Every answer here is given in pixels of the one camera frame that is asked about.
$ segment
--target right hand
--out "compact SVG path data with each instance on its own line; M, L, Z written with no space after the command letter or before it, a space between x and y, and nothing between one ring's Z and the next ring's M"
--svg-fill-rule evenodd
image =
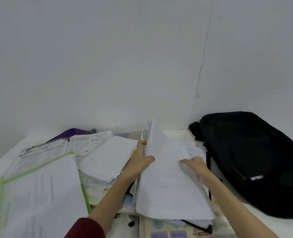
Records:
M214 177L214 174L207 168L202 157L195 156L194 158L188 160L180 160L180 163L186 164L189 168L196 172L199 176L200 181L206 185L207 182Z

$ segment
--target black backpack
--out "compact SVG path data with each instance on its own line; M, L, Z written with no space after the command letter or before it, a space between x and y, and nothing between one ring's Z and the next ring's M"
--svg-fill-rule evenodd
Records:
M208 114L189 126L237 191L270 216L293 218L293 141L250 112Z

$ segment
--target left hand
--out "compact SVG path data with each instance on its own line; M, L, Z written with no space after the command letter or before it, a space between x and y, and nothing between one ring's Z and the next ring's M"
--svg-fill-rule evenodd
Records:
M133 152L122 172L122 176L130 179L132 182L155 160L153 156L143 155L143 145L146 145L146 140L138 141L137 149Z

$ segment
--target green folder edge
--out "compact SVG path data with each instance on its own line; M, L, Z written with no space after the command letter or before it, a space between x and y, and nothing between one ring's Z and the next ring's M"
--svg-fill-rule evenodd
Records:
M36 166L34 168L31 168L31 169L29 169L27 171L24 171L24 172L22 172L22 173L20 173L18 175L15 175L13 177L10 177L10 178L6 179L6 180L4 179L4 177L2 177L1 180L0 180L0 211L1 211L2 200L3 200L3 196L4 196L4 187L3 187L4 184L9 183L9 182L11 182L13 180L16 180L18 178L21 178L21 177L23 177L25 175L31 174L31 173L33 173L33 172L35 172L35 171L37 171L37 170L39 170L39 169L41 169L43 167L45 167L45 166L47 166L47 165L55 162L56 160L59 160L59 159L65 157L67 155L73 155L73 154L74 154L74 152L73 151L70 151L70 152L68 152L68 153L66 153L66 154L64 154L62 156L59 156L59 157L57 157L57 158L55 158L53 160L49 160L47 162L44 162L43 164L40 164L40 165L38 165L38 166ZM78 176L79 176L79 180L80 180L81 190L82 190L83 195L84 195L84 200L85 200L87 212L89 214L91 212L91 208L90 208L90 205L89 205L89 199L88 199L88 195L87 195L87 193L85 191L84 184L81 181L81 178L80 178L80 175L79 175L79 171L78 171Z

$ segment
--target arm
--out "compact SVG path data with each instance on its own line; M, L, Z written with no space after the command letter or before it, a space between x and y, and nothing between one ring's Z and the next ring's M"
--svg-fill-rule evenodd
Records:
M107 234L130 184L155 160L153 156L143 155L142 145L145 144L146 141L137 143L137 149L133 152L118 180L88 216L100 224L105 234Z
M239 238L278 238L265 224L254 216L223 183L207 168L201 157L181 160L195 171L201 182L210 190Z

